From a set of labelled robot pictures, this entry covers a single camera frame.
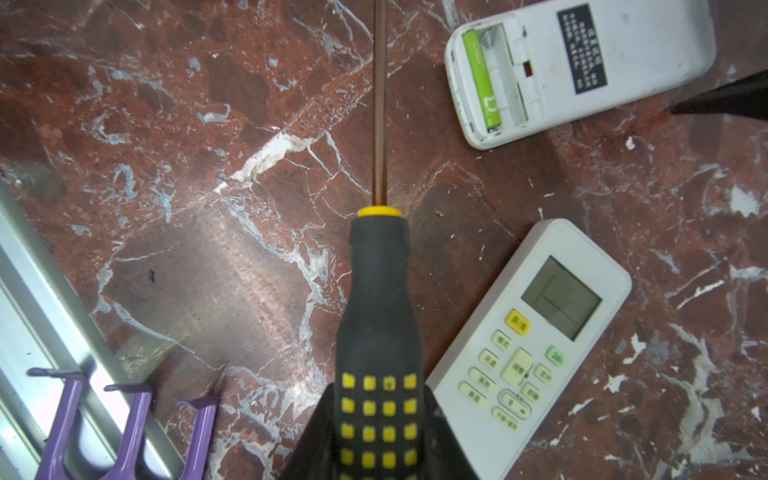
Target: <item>screwdriver handle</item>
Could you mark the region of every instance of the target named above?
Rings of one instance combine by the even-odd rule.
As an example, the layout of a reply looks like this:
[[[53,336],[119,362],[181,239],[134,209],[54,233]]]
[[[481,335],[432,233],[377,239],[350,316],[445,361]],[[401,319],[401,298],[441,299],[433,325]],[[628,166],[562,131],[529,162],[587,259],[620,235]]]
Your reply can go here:
[[[352,221],[352,291],[336,335],[339,470],[408,478],[422,457],[424,361],[408,293],[408,222],[390,207]]]

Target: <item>remote button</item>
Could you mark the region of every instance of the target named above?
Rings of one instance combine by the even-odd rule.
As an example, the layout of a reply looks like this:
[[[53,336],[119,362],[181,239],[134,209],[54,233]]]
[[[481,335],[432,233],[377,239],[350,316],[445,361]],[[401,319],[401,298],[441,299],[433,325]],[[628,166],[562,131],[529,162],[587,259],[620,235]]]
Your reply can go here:
[[[509,364],[502,372],[502,379],[509,385],[520,385],[520,382],[522,382],[525,377],[525,373],[528,372],[532,365],[533,357],[531,354],[523,349],[518,349],[512,356],[512,360],[509,361]]]
[[[505,352],[512,348],[512,339],[506,336],[501,330],[496,330],[494,332],[493,337],[491,337],[491,341],[494,345],[504,350]]]
[[[539,392],[538,389],[531,385],[529,382],[526,382],[525,385],[523,385],[522,392],[523,395],[532,402],[538,402],[538,400],[541,398],[541,392]]]
[[[491,410],[491,415],[493,415],[493,418],[506,425],[513,432],[517,432],[518,423],[515,421],[515,419],[512,418],[512,415],[508,415],[507,412],[500,409],[499,407],[493,407],[493,410]]]
[[[502,397],[499,399],[502,405],[508,407],[512,413],[525,420],[531,416],[531,407],[521,402],[512,392],[505,390],[502,392]]]
[[[547,358],[557,366],[565,365],[565,354],[558,350],[557,347],[551,346],[547,349]]]
[[[491,350],[483,349],[478,358],[489,369],[496,370],[498,368],[498,357],[494,355]]]
[[[509,325],[509,328],[520,335],[525,335],[531,329],[531,320],[525,318],[522,313],[517,310],[512,310],[505,322]]]
[[[468,396],[472,401],[474,401],[481,407],[488,405],[488,400],[480,392],[475,390],[474,387],[469,385],[467,382],[459,383],[458,389],[461,393]]]
[[[494,393],[496,392],[496,390],[498,390],[498,387],[496,386],[496,382],[488,378],[486,374],[476,369],[474,366],[471,369],[469,369],[469,378],[475,380],[477,383],[482,385],[483,388],[488,390],[490,393]]]
[[[536,376],[537,379],[541,380],[542,382],[549,385],[552,382],[552,379],[554,376],[552,375],[552,372],[550,370],[543,366],[542,364],[538,364],[536,367],[536,370],[533,371],[533,374]]]

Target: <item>red marble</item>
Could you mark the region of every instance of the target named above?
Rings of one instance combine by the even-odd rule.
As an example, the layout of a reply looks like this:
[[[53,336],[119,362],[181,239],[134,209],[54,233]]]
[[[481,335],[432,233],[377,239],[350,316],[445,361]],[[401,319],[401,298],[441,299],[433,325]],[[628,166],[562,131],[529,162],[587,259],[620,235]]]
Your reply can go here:
[[[700,80],[474,151],[445,42],[520,5],[389,3],[389,198],[427,370],[531,225],[566,217],[634,291],[509,478],[765,476],[768,125],[664,112],[766,67],[768,4],[712,2]],[[180,452],[175,402],[218,392],[211,478],[275,478],[333,380],[371,25],[360,0],[0,3],[2,176]]]

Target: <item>screwdriver shaft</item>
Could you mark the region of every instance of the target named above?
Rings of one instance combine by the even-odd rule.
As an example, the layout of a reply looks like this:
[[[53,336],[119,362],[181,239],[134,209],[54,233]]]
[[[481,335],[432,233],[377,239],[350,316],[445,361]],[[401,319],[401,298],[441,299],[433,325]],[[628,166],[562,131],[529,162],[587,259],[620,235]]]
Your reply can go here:
[[[386,3],[374,0],[373,204],[386,205]]]

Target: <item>screwdriver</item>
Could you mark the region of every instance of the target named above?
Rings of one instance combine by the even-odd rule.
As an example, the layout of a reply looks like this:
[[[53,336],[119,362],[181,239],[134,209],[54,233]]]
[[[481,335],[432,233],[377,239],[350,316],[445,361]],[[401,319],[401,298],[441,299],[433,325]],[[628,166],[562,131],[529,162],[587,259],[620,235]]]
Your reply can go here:
[[[374,1],[372,206],[352,221],[352,290],[336,335],[334,455],[339,480],[416,480],[424,361],[407,273],[409,228],[386,206],[386,0]]]

